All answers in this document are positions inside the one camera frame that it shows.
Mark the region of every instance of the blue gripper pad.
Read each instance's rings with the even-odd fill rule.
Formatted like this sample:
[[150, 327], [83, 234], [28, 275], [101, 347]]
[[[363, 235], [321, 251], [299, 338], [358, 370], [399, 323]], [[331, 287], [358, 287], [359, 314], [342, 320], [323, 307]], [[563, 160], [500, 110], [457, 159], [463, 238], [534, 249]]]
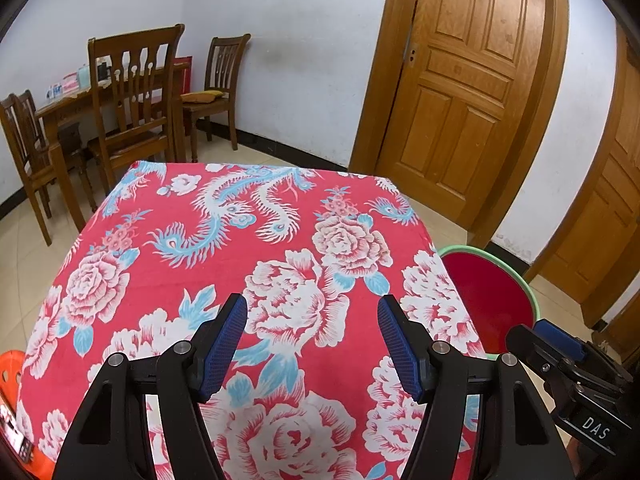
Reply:
[[424, 393], [420, 385], [418, 359], [385, 298], [378, 301], [378, 326], [398, 372], [402, 389], [418, 402]]
[[546, 319], [541, 319], [533, 326], [533, 332], [556, 348], [565, 357], [580, 363], [586, 357], [582, 344], [564, 330], [558, 328]]
[[209, 399], [222, 387], [226, 371], [229, 369], [231, 359], [236, 352], [238, 342], [246, 325], [247, 307], [246, 300], [238, 295], [231, 311], [225, 319], [215, 342], [211, 346], [204, 361], [204, 375], [202, 384], [198, 390], [201, 398]]

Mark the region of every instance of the red tablecloth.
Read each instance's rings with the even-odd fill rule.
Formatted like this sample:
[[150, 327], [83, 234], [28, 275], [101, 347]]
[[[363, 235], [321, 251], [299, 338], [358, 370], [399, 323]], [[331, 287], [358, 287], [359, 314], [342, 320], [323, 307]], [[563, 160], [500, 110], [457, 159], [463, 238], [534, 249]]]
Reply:
[[[162, 353], [232, 292], [249, 315], [223, 389], [202, 407], [232, 480], [398, 478], [423, 407], [376, 320], [391, 292], [436, 339], [484, 356], [431, 239], [384, 178], [138, 162], [67, 255], [29, 339], [20, 429], [55, 460], [112, 352]], [[172, 478], [147, 397], [159, 479]], [[456, 478], [472, 458], [469, 397]]]

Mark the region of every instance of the yellow cushion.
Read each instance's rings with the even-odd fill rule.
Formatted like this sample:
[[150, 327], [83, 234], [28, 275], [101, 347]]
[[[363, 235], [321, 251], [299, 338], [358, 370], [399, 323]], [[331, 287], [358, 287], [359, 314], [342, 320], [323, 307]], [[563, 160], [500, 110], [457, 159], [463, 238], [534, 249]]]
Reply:
[[190, 92], [188, 94], [182, 94], [183, 103], [212, 103], [216, 100], [216, 97], [220, 97], [224, 92], [220, 90], [204, 90], [202, 92]]

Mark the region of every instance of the orange plastic chair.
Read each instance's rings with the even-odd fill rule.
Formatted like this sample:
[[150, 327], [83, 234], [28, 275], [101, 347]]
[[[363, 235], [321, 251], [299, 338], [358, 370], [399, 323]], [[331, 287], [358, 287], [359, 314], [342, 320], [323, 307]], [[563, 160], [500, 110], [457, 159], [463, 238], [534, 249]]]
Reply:
[[[0, 391], [14, 412], [18, 405], [18, 387], [20, 386], [23, 361], [24, 352], [19, 350], [9, 350], [0, 355]], [[34, 442], [33, 459], [22, 466], [36, 478], [50, 480], [55, 464], [38, 449], [37, 443]]]

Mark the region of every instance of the phone screen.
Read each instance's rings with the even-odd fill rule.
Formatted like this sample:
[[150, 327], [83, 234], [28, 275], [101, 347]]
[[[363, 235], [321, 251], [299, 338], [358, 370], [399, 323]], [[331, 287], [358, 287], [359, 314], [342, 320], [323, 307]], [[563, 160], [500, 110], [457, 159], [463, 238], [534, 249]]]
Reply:
[[0, 394], [0, 433], [24, 463], [31, 461], [33, 444], [18, 431], [14, 410]]

